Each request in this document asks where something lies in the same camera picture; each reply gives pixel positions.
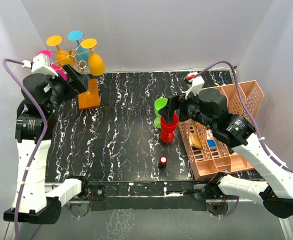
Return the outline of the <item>yellow book in organizer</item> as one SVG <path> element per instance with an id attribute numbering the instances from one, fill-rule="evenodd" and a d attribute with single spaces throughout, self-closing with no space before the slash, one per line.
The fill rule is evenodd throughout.
<path id="1" fill-rule="evenodd" d="M 198 135 L 195 132 L 190 132 L 189 133 L 189 143 L 190 143 L 192 148 L 196 148 L 196 149 L 199 149 L 199 150 L 201 150 L 203 148 L 202 144 L 201 144 L 201 141 L 200 141 Z"/>

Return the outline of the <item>orange wine glass right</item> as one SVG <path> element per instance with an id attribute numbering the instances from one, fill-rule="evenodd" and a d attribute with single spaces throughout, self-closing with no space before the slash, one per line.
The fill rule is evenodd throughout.
<path id="1" fill-rule="evenodd" d="M 94 38 L 88 38 L 81 42 L 81 47 L 84 49 L 88 49 L 90 52 L 90 55 L 88 57 L 88 67 L 90 70 L 90 73 L 93 76 L 100 76 L 102 75 L 105 70 L 105 64 L 102 58 L 95 53 L 95 48 L 97 47 L 97 40 Z"/>

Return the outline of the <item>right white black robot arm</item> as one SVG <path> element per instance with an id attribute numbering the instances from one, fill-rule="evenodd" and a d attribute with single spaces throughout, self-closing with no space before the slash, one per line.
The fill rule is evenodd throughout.
<path id="1" fill-rule="evenodd" d="M 229 112 L 225 95 L 207 88 L 198 94 L 171 96 L 158 112 L 171 124 L 175 110 L 180 121 L 192 119 L 209 128 L 214 138 L 247 160 L 264 179 L 251 181 L 218 172 L 205 186 L 205 193 L 217 199 L 229 195 L 249 199 L 278 218 L 293 216 L 293 173 L 272 161 L 246 118 Z"/>

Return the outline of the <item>red wine glass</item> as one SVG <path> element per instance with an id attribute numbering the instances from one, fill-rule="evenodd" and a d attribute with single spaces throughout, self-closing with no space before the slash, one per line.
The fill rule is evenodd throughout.
<path id="1" fill-rule="evenodd" d="M 159 135 L 160 139 L 165 143 L 170 143 L 175 138 L 175 130 L 178 127 L 179 117 L 176 113 L 173 114 L 173 121 L 167 123 L 163 117 L 160 118 L 161 133 Z"/>

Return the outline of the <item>green wine glass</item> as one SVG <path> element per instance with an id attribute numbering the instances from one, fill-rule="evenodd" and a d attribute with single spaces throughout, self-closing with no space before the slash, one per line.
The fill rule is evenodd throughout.
<path id="1" fill-rule="evenodd" d="M 161 128 L 161 115 L 159 114 L 159 110 L 164 108 L 168 102 L 168 99 L 165 97 L 160 97 L 154 102 L 154 112 L 156 118 L 154 120 L 154 125 L 156 128 Z"/>

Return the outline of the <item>magenta wine glass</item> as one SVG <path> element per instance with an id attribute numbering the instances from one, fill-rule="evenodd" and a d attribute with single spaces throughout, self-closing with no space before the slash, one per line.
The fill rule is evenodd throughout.
<path id="1" fill-rule="evenodd" d="M 49 50 L 41 50 L 39 51 L 36 55 L 39 54 L 44 54 L 47 55 L 48 58 L 50 59 L 52 57 L 52 53 Z M 67 75 L 65 74 L 64 70 L 62 69 L 61 66 L 58 66 L 56 64 L 52 64 L 51 67 L 66 81 L 67 80 Z"/>

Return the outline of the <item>red black push button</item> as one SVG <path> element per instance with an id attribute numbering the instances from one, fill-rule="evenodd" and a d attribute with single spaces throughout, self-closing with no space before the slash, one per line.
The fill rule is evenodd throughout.
<path id="1" fill-rule="evenodd" d="M 160 170 L 165 169 L 167 166 L 168 159 L 165 156 L 161 156 L 158 162 L 158 168 Z"/>

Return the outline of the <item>orange wooden rack base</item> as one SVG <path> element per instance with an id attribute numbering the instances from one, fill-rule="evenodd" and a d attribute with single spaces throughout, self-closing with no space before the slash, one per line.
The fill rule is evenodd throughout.
<path id="1" fill-rule="evenodd" d="M 96 78 L 90 79 L 87 91 L 78 96 L 78 106 L 81 111 L 99 108 L 101 106 Z"/>

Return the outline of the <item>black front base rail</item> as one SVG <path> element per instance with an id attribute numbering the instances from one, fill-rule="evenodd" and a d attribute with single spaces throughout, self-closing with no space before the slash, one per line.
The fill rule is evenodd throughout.
<path id="1" fill-rule="evenodd" d="M 191 209 L 206 211 L 225 203 L 209 192 L 207 181 L 91 181 L 87 184 L 92 211 Z"/>

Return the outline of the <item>teal wine glass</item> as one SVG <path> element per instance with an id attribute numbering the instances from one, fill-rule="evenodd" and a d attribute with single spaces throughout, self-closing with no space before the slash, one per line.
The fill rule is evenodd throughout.
<path id="1" fill-rule="evenodd" d="M 88 59 L 90 56 L 90 51 L 87 48 L 83 48 L 81 46 L 81 42 L 84 40 L 84 34 L 82 31 L 80 30 L 74 30 L 71 31 L 68 35 L 67 35 L 68 40 L 76 42 L 77 46 L 76 46 L 76 54 L 75 54 L 75 58 L 77 61 L 81 61 L 82 63 L 86 62 L 88 63 Z"/>

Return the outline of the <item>orange wine glass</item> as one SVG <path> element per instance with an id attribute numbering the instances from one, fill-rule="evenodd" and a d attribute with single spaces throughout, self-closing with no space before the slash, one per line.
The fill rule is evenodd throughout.
<path id="1" fill-rule="evenodd" d="M 70 57 L 69 52 L 62 50 L 59 47 L 59 44 L 61 44 L 62 41 L 63 41 L 63 38 L 60 35 L 50 36 L 46 40 L 46 44 L 49 47 L 56 47 L 54 64 L 59 66 L 60 68 L 62 68 L 64 65 L 70 65 L 71 67 L 74 67 L 74 61 Z"/>
<path id="2" fill-rule="evenodd" d="M 93 76 L 100 76 L 102 75 L 105 70 L 105 64 L 102 58 L 95 53 L 95 48 L 97 47 L 97 40 L 94 38 L 88 38 L 81 42 L 81 47 L 84 49 L 88 49 L 90 52 L 90 55 L 88 57 L 88 67 L 90 70 L 90 73 Z"/>

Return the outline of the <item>pink plastic file organizer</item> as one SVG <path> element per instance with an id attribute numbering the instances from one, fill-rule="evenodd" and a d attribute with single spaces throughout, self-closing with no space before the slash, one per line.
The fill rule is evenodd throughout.
<path id="1" fill-rule="evenodd" d="M 263 101 L 263 91 L 255 80 L 239 83 L 242 98 L 245 105 L 255 119 Z M 209 87 L 217 89 L 226 96 L 229 111 L 250 118 L 245 112 L 235 84 Z M 227 146 L 216 140 L 203 125 L 192 119 L 178 123 L 178 128 L 184 143 L 184 147 L 190 162 L 191 172 L 196 181 L 213 178 L 216 173 L 224 172 L 233 174 L 242 171 L 254 170 L 254 167 L 237 153 L 230 153 Z M 196 139 L 200 143 L 201 149 L 195 149 L 191 145 L 191 139 Z M 212 140 L 216 144 L 216 149 L 210 149 L 207 140 Z"/>

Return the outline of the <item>blue white box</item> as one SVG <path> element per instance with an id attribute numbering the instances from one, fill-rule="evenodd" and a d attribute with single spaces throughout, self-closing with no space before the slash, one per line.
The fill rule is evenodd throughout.
<path id="1" fill-rule="evenodd" d="M 216 151 L 217 150 L 217 144 L 214 140 L 212 131 L 210 129 L 206 130 L 206 140 L 207 140 L 207 144 L 208 147 L 211 151 Z"/>

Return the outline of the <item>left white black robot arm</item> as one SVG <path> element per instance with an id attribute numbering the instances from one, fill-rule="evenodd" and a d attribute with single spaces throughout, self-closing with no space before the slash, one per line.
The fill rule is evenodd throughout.
<path id="1" fill-rule="evenodd" d="M 4 221 L 52 225 L 72 198 L 83 200 L 89 196 L 90 187 L 81 175 L 68 176 L 49 192 L 45 188 L 47 156 L 58 110 L 88 89 L 84 84 L 88 76 L 69 64 L 62 68 L 67 80 L 59 74 L 32 73 L 18 81 L 24 97 L 16 111 L 18 176 L 14 201 L 3 213 Z"/>

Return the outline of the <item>orange wine glass left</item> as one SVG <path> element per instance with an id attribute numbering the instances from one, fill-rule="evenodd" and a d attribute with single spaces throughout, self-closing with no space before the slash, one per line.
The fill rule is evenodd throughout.
<path id="1" fill-rule="evenodd" d="M 60 68 L 62 68 L 64 65 L 70 65 L 71 67 L 74 67 L 74 61 L 70 57 L 69 52 L 62 50 L 59 47 L 59 44 L 61 44 L 62 41 L 63 41 L 63 38 L 60 35 L 50 36 L 46 40 L 46 44 L 49 47 L 56 47 L 54 64 L 59 66 Z"/>

